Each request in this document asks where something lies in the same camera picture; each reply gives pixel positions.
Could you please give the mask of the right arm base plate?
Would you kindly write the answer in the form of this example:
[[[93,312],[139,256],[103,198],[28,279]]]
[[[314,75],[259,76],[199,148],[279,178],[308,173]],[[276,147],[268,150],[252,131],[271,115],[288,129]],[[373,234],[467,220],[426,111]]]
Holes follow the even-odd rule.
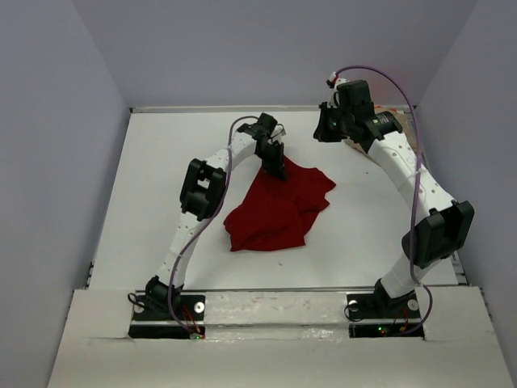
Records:
[[[373,293],[349,293],[343,308],[352,339],[415,337],[424,339],[421,312],[415,292],[394,307],[379,307]]]

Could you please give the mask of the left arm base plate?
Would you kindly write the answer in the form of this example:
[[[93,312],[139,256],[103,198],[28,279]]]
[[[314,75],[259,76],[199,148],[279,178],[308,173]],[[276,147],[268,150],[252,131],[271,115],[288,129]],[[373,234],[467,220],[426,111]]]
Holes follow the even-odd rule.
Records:
[[[154,305],[143,293],[129,293],[132,317],[128,336],[137,340],[202,340],[206,327],[206,297],[187,293],[174,309],[175,320],[167,307]]]

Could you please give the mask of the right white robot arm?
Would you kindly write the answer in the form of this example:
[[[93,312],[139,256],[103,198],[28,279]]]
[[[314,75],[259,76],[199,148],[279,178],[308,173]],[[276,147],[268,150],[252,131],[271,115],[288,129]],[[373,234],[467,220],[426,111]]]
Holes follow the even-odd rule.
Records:
[[[439,261],[464,246],[474,209],[446,192],[410,146],[403,127],[389,111],[376,112],[368,83],[334,75],[332,93],[320,104],[313,134],[319,142],[352,141],[390,178],[408,205],[410,229],[401,239],[401,256],[360,307],[389,317],[407,302]]]

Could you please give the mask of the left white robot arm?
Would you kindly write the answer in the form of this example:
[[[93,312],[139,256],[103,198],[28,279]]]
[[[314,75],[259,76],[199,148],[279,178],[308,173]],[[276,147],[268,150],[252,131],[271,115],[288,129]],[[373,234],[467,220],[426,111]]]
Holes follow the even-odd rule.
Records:
[[[143,306],[162,319],[179,309],[187,266],[200,235],[221,211],[235,167],[251,156],[261,160],[262,172],[285,181],[283,125],[266,113],[236,119],[225,147],[208,158],[190,161],[179,195],[180,218],[161,267],[148,281]]]

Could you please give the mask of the red t shirt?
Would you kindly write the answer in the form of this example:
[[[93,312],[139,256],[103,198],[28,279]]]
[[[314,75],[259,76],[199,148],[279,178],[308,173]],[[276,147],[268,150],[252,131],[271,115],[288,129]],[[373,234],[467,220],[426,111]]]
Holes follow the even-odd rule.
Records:
[[[224,220],[232,252],[303,247],[305,235],[330,205],[326,194],[336,187],[333,180],[289,158],[285,167],[285,181],[259,171],[242,203]]]

